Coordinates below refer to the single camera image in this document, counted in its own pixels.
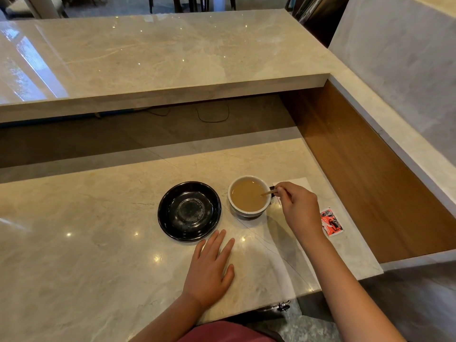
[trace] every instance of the forearm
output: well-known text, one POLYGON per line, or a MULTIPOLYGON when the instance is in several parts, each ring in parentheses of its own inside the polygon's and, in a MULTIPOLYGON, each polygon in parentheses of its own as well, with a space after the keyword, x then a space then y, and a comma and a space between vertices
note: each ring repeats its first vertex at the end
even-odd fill
POLYGON ((312 242, 299 237, 298 241, 311 261, 344 341, 405 341, 324 235, 312 242))
POLYGON ((130 342, 174 342, 184 336, 203 314, 198 301, 182 294, 130 342))

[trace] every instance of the black plate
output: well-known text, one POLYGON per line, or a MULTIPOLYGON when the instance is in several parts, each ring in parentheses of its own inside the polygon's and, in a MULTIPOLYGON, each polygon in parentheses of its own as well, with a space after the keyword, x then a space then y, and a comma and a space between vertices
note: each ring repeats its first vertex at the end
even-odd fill
POLYGON ((158 223, 173 239, 196 241, 219 223, 222 205, 219 195, 202 182, 188 181, 174 186, 160 201, 158 223))

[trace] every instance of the wire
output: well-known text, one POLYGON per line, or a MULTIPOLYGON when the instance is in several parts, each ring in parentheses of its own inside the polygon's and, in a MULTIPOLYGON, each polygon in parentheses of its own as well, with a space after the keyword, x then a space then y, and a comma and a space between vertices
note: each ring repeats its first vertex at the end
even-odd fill
MULTIPOLYGON (((199 116, 198 108, 195 107, 195 106, 193 106, 193 107, 194 107, 195 110, 197 111, 198 119, 200 119, 200 121, 206 122, 206 123, 208 123, 208 124, 216 124, 216 123, 219 123, 219 122, 223 122, 223 121, 228 120, 229 115, 230 115, 230 110, 229 110, 229 105, 228 105, 228 103, 227 103, 226 105, 227 105, 227 108, 228 108, 228 115, 227 115, 227 117, 224 118, 223 120, 218 120, 218 121, 203 120, 203 119, 199 116)), ((164 115, 162 115, 162 114, 157 114, 157 113, 153 113, 153 112, 151 112, 151 111, 149 111, 149 110, 147 110, 147 109, 145 109, 145 110, 143 110, 143 111, 146 111, 146 112, 148 112, 148 113, 150 113, 150 114, 153 114, 153 115, 156 115, 156 116, 168 116, 168 114, 171 112, 171 108, 169 108, 169 109, 168 109, 168 112, 167 112, 166 114, 164 114, 164 115)))

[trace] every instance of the coffee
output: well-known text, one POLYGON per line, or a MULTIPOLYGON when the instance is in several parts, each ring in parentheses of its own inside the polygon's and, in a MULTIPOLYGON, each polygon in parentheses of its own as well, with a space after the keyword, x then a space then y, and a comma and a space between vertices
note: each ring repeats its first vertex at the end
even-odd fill
POLYGON ((240 210, 255 212, 261 210, 268 200, 263 185, 254 178, 246 177, 231 186, 231 201, 240 210))

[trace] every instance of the white cup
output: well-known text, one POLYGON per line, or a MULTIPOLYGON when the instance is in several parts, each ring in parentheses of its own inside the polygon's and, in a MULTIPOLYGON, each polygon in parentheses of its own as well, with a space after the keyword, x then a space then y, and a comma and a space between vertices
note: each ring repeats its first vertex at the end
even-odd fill
POLYGON ((239 209, 236 205, 234 205, 233 201, 231 200, 231 189, 233 188, 233 185, 235 183, 237 183, 239 180, 241 179, 245 179, 245 178, 251 178, 251 179, 254 179, 255 181, 259 182, 263 188, 265 189, 265 192, 269 191, 269 186, 263 181, 261 180, 259 177, 256 177, 256 176, 253 176, 253 175, 244 175, 244 176, 241 176, 241 177, 238 177, 236 180, 234 180, 230 185, 229 185, 229 188, 228 188, 228 200, 229 200, 229 203, 231 205, 231 207, 233 208, 233 210, 238 214, 238 215, 241 215, 243 217, 247 217, 247 218, 253 218, 253 217, 257 217, 259 215, 261 215, 263 213, 264 210, 267 209, 267 207, 269 206, 269 204, 271 203, 271 195, 268 194, 266 197, 266 203, 265 205, 259 209, 258 211, 244 211, 244 210, 241 210, 239 209))

